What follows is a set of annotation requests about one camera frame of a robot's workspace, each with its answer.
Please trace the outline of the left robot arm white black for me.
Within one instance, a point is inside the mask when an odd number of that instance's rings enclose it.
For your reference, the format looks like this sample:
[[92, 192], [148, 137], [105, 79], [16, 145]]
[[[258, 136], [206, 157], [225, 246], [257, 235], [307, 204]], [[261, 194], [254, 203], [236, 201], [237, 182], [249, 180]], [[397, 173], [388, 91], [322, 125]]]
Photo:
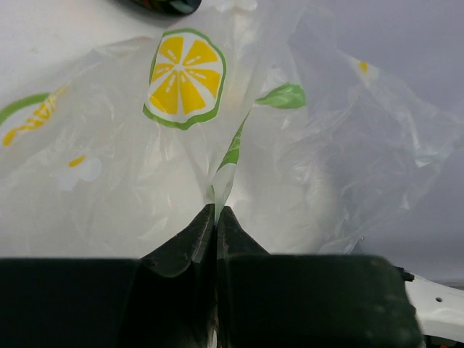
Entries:
[[461, 347], [463, 292], [384, 258], [271, 254], [204, 206], [146, 256], [2, 257], [3, 347]]

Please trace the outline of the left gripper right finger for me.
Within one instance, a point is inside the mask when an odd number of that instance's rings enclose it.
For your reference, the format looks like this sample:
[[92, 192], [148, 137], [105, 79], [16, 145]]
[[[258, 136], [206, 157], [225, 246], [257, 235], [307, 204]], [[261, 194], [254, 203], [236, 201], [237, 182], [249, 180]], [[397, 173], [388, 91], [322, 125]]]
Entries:
[[226, 207], [217, 222], [222, 347], [419, 347], [408, 276], [371, 255], [271, 254]]

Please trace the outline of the translucent plastic bag lemon print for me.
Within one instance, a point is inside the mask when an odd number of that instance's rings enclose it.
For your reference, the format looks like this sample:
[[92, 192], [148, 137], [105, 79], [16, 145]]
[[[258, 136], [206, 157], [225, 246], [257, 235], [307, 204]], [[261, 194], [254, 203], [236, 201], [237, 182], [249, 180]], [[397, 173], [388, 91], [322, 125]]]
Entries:
[[35, 71], [1, 109], [4, 257], [140, 257], [206, 204], [269, 252], [348, 253], [463, 142], [312, 1], [212, 1]]

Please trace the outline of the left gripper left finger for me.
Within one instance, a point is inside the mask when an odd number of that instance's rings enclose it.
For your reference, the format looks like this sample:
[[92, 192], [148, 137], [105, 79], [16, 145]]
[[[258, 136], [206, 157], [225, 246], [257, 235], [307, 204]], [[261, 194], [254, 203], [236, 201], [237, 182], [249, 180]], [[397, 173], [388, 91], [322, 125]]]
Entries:
[[215, 208], [144, 257], [2, 258], [3, 347], [206, 347]]

